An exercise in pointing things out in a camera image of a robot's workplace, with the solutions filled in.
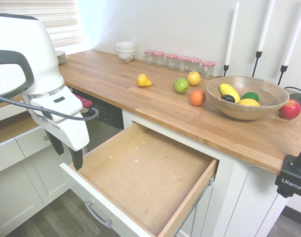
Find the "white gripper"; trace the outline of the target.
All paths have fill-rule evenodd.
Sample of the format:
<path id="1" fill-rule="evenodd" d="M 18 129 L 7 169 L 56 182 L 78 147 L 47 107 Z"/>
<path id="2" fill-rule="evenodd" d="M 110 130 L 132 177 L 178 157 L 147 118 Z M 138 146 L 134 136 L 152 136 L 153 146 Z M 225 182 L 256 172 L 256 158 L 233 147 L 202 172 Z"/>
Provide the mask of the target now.
<path id="1" fill-rule="evenodd" d="M 36 114 L 31 114 L 31 116 L 38 125 L 49 132 L 49 140 L 56 153 L 59 156 L 62 155 L 64 153 L 62 143 L 66 144 L 69 147 L 74 168 L 77 171 L 82 168 L 83 152 L 81 149 L 89 143 L 86 122 L 72 119 L 52 122 L 50 119 Z"/>

